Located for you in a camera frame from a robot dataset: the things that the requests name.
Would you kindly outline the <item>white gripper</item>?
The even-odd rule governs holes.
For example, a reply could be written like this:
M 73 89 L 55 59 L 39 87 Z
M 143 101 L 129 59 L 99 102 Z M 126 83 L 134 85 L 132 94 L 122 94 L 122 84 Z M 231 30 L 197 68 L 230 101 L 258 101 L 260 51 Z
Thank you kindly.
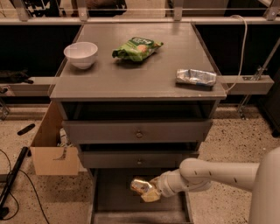
M 160 200 L 161 195 L 168 198 L 186 189 L 187 181 L 181 176 L 179 170 L 167 171 L 159 177 L 153 178 L 150 183 L 155 188 L 150 188 L 141 195 L 144 202 L 150 203 Z

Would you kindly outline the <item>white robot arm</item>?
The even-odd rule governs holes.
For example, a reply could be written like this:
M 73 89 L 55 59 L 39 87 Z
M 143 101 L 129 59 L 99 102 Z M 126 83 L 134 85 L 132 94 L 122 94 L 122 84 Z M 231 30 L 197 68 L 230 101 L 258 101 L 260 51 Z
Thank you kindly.
M 146 202 L 179 192 L 203 191 L 212 181 L 252 192 L 248 224 L 280 224 L 280 148 L 259 163 L 221 163 L 188 158 L 150 182 Z

